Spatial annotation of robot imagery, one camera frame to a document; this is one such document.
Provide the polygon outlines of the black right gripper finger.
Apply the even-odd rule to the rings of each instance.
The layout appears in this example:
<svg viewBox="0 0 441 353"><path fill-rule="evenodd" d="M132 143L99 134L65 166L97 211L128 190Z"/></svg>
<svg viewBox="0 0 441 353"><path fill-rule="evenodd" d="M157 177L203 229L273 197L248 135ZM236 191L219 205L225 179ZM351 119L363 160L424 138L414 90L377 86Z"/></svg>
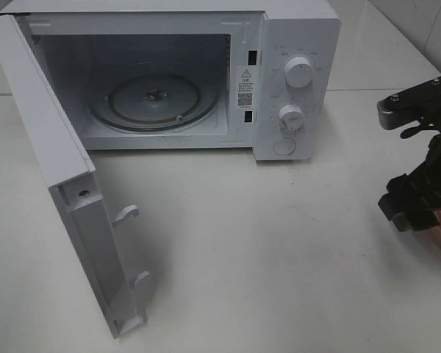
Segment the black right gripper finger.
<svg viewBox="0 0 441 353"><path fill-rule="evenodd" d="M419 174L391 179L378 206L399 232L423 231L440 225L434 214L438 206L434 190Z"/></svg>

